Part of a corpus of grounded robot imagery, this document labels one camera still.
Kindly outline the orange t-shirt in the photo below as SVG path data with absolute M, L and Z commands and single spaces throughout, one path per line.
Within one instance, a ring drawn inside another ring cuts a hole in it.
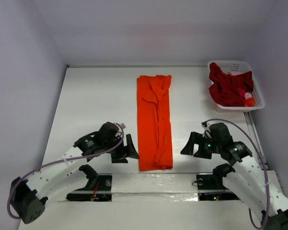
M 169 90 L 172 76 L 137 78 L 139 170 L 173 168 Z

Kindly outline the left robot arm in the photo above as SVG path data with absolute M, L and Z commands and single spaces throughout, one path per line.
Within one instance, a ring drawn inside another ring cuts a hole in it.
M 96 191 L 99 175 L 89 162 L 103 154 L 109 154 L 112 163 L 139 160 L 132 136 L 125 134 L 124 128 L 124 124 L 106 122 L 98 131 L 75 141 L 59 159 L 14 179 L 7 202 L 10 216 L 30 224 L 43 214 L 47 202 L 78 189 Z

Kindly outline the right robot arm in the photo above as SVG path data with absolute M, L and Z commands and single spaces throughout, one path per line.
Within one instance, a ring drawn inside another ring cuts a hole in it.
M 199 174 L 194 185 L 200 193 L 209 195 L 221 191 L 233 193 L 261 222 L 260 230 L 288 230 L 288 198 L 268 179 L 250 149 L 234 141 L 226 120 L 214 119 L 202 123 L 204 132 L 191 132 L 181 150 L 182 155 L 211 159 L 218 154 L 226 163 L 215 167 L 211 174 Z

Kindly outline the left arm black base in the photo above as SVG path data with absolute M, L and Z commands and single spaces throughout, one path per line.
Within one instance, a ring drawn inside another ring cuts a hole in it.
M 92 188 L 81 188 L 67 194 L 66 199 L 73 202 L 109 202 L 111 193 L 112 174 L 98 176 L 97 183 Z

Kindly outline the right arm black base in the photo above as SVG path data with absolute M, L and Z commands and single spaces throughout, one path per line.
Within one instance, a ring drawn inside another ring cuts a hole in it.
M 199 201 L 240 200 L 232 191 L 225 188 L 212 174 L 198 174 L 193 185 L 197 187 Z

